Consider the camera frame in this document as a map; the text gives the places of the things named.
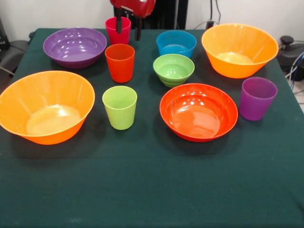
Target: purple bowl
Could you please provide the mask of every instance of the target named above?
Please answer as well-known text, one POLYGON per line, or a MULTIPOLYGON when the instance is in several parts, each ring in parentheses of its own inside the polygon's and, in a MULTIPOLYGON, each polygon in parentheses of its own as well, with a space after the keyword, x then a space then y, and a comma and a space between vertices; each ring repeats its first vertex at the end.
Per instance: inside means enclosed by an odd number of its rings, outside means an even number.
POLYGON ((106 47, 105 36, 91 28, 66 28, 50 35, 44 52, 59 65, 84 69, 94 64, 106 47))

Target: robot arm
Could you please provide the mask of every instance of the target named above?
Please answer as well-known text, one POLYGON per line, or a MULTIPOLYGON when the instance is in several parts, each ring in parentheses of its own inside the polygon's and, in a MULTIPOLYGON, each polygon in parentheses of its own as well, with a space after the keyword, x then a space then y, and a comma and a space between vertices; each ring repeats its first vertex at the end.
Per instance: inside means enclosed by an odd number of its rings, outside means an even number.
POLYGON ((123 12, 137 18, 137 27, 135 28, 135 41, 140 40, 142 30, 142 19, 149 16, 155 6, 156 0, 110 0, 111 4, 118 9, 116 20, 116 31, 122 32, 121 15, 123 12))

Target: purple cup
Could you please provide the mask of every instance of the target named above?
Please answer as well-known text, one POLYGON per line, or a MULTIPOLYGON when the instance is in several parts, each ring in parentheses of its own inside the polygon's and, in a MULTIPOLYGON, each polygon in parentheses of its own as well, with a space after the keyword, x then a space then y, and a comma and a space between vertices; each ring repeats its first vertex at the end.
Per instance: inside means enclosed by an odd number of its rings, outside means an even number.
POLYGON ((242 85, 239 113, 247 120, 262 119, 276 94, 277 87, 271 81, 261 77, 246 79, 242 85))

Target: bowl rim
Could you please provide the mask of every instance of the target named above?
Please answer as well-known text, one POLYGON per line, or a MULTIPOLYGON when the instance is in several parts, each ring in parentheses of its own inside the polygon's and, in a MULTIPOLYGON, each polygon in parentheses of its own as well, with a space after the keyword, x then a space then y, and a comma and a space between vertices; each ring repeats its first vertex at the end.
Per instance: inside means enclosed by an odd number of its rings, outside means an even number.
POLYGON ((10 132, 10 133, 12 133, 12 134, 15 134, 15 135, 19 135, 19 136, 21 136, 21 137, 39 138, 39 137, 46 137, 46 136, 51 136, 51 135, 55 135, 55 134, 58 134, 58 133, 65 132, 66 130, 75 127, 75 126, 78 125, 80 122, 82 122, 83 120, 86 119, 86 117, 87 117, 87 116, 89 115, 89 113, 91 112, 91 110, 92 110, 92 108, 93 108, 93 106, 94 106, 94 103, 95 103, 95 91, 94 91, 94 88, 93 88, 92 84, 91 84, 86 78, 82 77, 81 75, 78 75, 78 74, 69 72, 69 71, 63 71, 63 70, 47 70, 47 71, 41 71, 41 72, 33 73, 33 74, 31 74, 31 75, 27 75, 27 76, 25 76, 25 77, 23 77, 23 78, 21 78, 21 79, 15 81, 15 82, 13 82, 11 85, 9 85, 9 86, 0 94, 0 100, 1 100, 1 97, 3 96, 3 94, 7 93, 7 90, 8 90, 9 88, 13 87, 15 84, 19 83, 20 81, 27 80, 27 79, 30 78, 30 77, 35 77, 35 76, 37 77, 37 76, 42 75, 42 74, 45 74, 45 73, 53 73, 53 72, 56 72, 56 73, 58 73, 58 72, 62 72, 62 73, 63 73, 63 72, 64 72, 65 74, 68 73, 68 74, 70 74, 70 75, 74 75, 74 76, 80 78, 80 79, 81 79, 84 83, 86 83, 89 87, 91 87, 91 89, 92 89, 91 91, 93 92, 93 94, 92 94, 92 95, 93 95, 93 101, 92 101, 91 107, 88 109, 87 113, 86 113, 79 121, 77 121, 77 123, 75 123, 74 125, 72 125, 72 126, 66 128, 66 129, 64 129, 64 130, 57 131, 57 132, 55 132, 55 133, 49 133, 49 134, 42 134, 42 135, 20 134, 20 133, 17 133, 17 132, 15 132, 15 131, 12 131, 12 130, 6 128, 5 126, 3 126, 2 122, 0 121, 0 126, 1 126, 1 127, 3 127, 6 131, 8 131, 8 132, 10 132))
POLYGON ((222 62, 229 63, 229 64, 236 65, 236 66, 239 66, 239 65, 241 65, 241 66, 255 66, 255 65, 260 65, 260 64, 266 64, 266 63, 268 63, 270 60, 274 59, 274 58, 276 57, 277 53, 279 52, 279 45, 278 45, 276 39, 275 39, 273 36, 271 36, 268 32, 266 32, 266 31, 264 31, 264 30, 262 30, 262 29, 260 29, 260 28, 258 28, 258 27, 255 27, 255 26, 252 26, 252 25, 247 25, 247 24, 241 24, 241 23, 224 23, 224 24, 220 24, 220 25, 211 27, 211 28, 209 28, 209 29, 207 29, 207 30, 204 31, 203 35, 201 36, 201 43, 202 43, 202 46, 203 46, 204 50, 205 50, 206 52, 208 52, 210 55, 212 55, 214 58, 216 58, 216 59, 218 59, 218 60, 220 60, 220 61, 222 61, 222 62), (272 40, 277 44, 275 54, 274 54, 271 58, 269 58, 269 60, 261 61, 261 62, 258 62, 258 63, 249 63, 249 64, 243 64, 243 63, 241 63, 241 64, 236 64, 236 63, 227 62, 227 61, 225 61, 225 60, 222 60, 222 59, 217 58, 216 55, 212 54, 210 51, 208 51, 208 50, 205 48, 204 42, 203 42, 204 36, 205 36, 206 34, 208 34, 210 31, 214 30, 214 29, 215 29, 216 27, 218 27, 218 26, 223 27, 223 26, 231 26, 231 25, 250 27, 250 28, 259 30, 259 31, 261 31, 262 33, 266 34, 267 36, 270 37, 270 39, 272 39, 272 40))
POLYGON ((165 32, 162 32, 161 34, 159 34, 156 38, 156 44, 158 47, 160 47, 159 45, 159 39, 166 33, 184 33, 184 34, 187 34, 187 35, 190 35, 190 37, 192 37, 194 40, 195 40, 195 44, 193 45, 192 48, 190 49, 187 49, 187 51, 180 51, 179 53, 185 53, 185 52, 188 52, 188 51, 192 51, 196 46, 197 46, 197 43, 198 41, 196 40, 195 36, 189 32, 186 32, 186 31, 182 31, 182 30, 168 30, 168 31, 165 31, 165 32))
POLYGON ((186 137, 189 137, 189 138, 192 138, 192 139, 195 139, 195 140, 213 140, 213 139, 219 138, 219 137, 221 137, 221 136, 227 134, 228 132, 230 132, 230 131, 232 130, 232 128, 234 128, 234 126, 236 125, 236 123, 237 123, 237 121, 238 121, 238 107, 237 107, 236 103, 234 102, 234 100, 232 99, 232 97, 229 96, 227 93, 225 93, 223 90, 221 90, 221 89, 219 89, 219 88, 216 88, 216 87, 214 87, 214 86, 207 85, 207 84, 201 84, 201 83, 187 83, 187 84, 178 85, 178 86, 176 86, 176 87, 170 89, 170 90, 169 90, 168 92, 166 92, 166 93, 164 94, 164 96, 162 97, 161 102, 160 102, 160 107, 159 107, 159 109, 160 109, 160 114, 161 114, 161 117, 162 117, 163 121, 166 123, 166 125, 167 125, 170 129, 172 129, 173 131, 177 132, 177 133, 180 134, 180 135, 184 135, 184 136, 186 136, 186 137), (206 138, 198 138, 198 137, 188 136, 188 135, 186 135, 186 134, 184 134, 184 133, 178 131, 178 130, 175 129, 174 127, 172 127, 172 126, 168 123, 168 121, 164 118, 163 113, 162 113, 162 111, 161 111, 161 107, 162 107, 161 105, 162 105, 162 102, 163 102, 165 96, 166 96, 170 91, 172 91, 172 90, 176 90, 176 89, 179 89, 180 87, 184 87, 184 86, 185 86, 185 87, 188 87, 188 86, 193 86, 193 85, 194 85, 194 86, 205 86, 205 87, 208 87, 208 88, 212 88, 212 89, 221 91, 223 94, 225 94, 227 97, 229 97, 230 100, 232 101, 232 104, 233 104, 233 107, 234 107, 234 109, 235 109, 235 112, 236 112, 237 116, 236 116, 236 118, 235 118, 233 124, 232 124, 225 132, 223 132, 222 134, 214 135, 214 136, 212 136, 212 137, 206 137, 206 138))
POLYGON ((55 60, 55 61, 60 61, 60 62, 63 62, 63 63, 78 63, 78 62, 83 62, 83 61, 91 60, 91 59, 93 59, 93 58, 95 58, 95 57, 101 55, 101 54, 103 53, 103 51, 105 50, 106 46, 107 46, 107 39, 106 39, 105 35, 104 35, 102 32, 100 32, 100 31, 98 31, 97 29, 94 29, 94 28, 86 28, 86 27, 70 27, 70 28, 60 29, 60 30, 58 30, 58 31, 56 31, 56 32, 53 32, 51 35, 49 35, 49 36, 44 40, 43 45, 42 45, 43 51, 44 51, 44 53, 45 53, 48 57, 50 57, 51 59, 53 59, 53 60, 55 60), (95 56, 90 57, 90 58, 87 58, 87 59, 83 59, 83 60, 69 60, 69 61, 66 61, 66 60, 62 60, 62 59, 58 59, 58 58, 52 57, 52 56, 46 51, 46 48, 45 48, 46 42, 47 42, 52 36, 54 36, 55 34, 57 34, 57 33, 59 33, 59 32, 62 32, 62 31, 65 31, 65 30, 71 30, 71 29, 86 29, 86 30, 89 30, 89 31, 98 32, 98 33, 100 33, 100 34, 102 35, 103 39, 105 40, 105 46, 104 46, 104 47, 102 48, 102 50, 101 50, 100 52, 98 52, 98 54, 96 54, 95 56))
POLYGON ((194 64, 194 62, 192 61, 192 59, 190 59, 190 58, 187 57, 187 56, 184 56, 184 55, 181 55, 181 54, 165 54, 165 55, 162 55, 162 56, 157 57, 157 58, 153 61, 153 69, 154 69, 155 73, 156 73, 158 76, 160 76, 160 77, 162 77, 162 78, 164 78, 164 79, 172 79, 172 80, 178 80, 178 81, 181 80, 181 81, 182 81, 183 79, 189 78, 189 77, 193 74, 193 72, 194 72, 194 70, 195 70, 195 64, 194 64), (156 71, 156 69, 155 69, 155 63, 156 63, 156 61, 159 61, 160 58, 163 58, 163 57, 166 57, 166 56, 180 56, 181 58, 185 59, 186 61, 189 61, 189 62, 191 63, 191 66, 192 66, 191 72, 190 72, 189 74, 187 74, 186 76, 180 77, 180 78, 168 78, 168 77, 166 77, 166 76, 164 76, 164 75, 158 73, 158 71, 156 71))

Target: pink cup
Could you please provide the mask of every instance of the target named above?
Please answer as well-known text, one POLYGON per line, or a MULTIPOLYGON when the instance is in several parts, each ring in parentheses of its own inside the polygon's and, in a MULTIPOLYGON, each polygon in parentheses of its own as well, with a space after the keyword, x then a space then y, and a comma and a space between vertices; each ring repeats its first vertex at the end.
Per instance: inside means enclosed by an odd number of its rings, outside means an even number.
POLYGON ((131 21, 128 18, 122 18, 122 32, 116 32, 116 17, 110 18, 105 22, 105 28, 112 44, 129 44, 131 21))

